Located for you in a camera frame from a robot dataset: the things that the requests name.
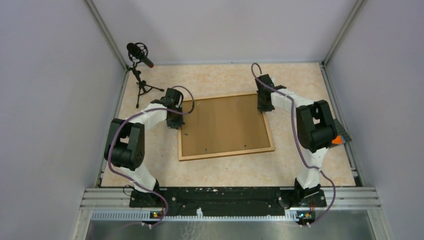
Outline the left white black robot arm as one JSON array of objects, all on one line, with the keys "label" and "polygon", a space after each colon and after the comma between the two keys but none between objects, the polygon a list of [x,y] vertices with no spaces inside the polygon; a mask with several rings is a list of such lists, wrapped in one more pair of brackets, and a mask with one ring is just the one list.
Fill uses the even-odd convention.
[{"label": "left white black robot arm", "polygon": [[144,164],[146,131],[165,122],[169,129],[184,125],[182,103],[184,95],[176,86],[168,88],[160,99],[126,119],[111,121],[104,149],[104,158],[111,172],[133,184],[136,201],[149,207],[165,207],[167,202],[159,193],[159,182]]}]

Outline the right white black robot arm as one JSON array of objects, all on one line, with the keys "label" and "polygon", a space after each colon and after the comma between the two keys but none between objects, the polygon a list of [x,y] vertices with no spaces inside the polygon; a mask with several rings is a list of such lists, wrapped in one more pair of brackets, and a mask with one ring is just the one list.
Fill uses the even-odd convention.
[{"label": "right white black robot arm", "polygon": [[303,164],[294,181],[293,200],[299,206],[309,206],[321,200],[320,176],[324,157],[338,136],[329,103],[326,100],[313,101],[282,85],[276,86],[268,74],[255,77],[255,83],[259,112],[280,108],[290,114],[294,144]]}]

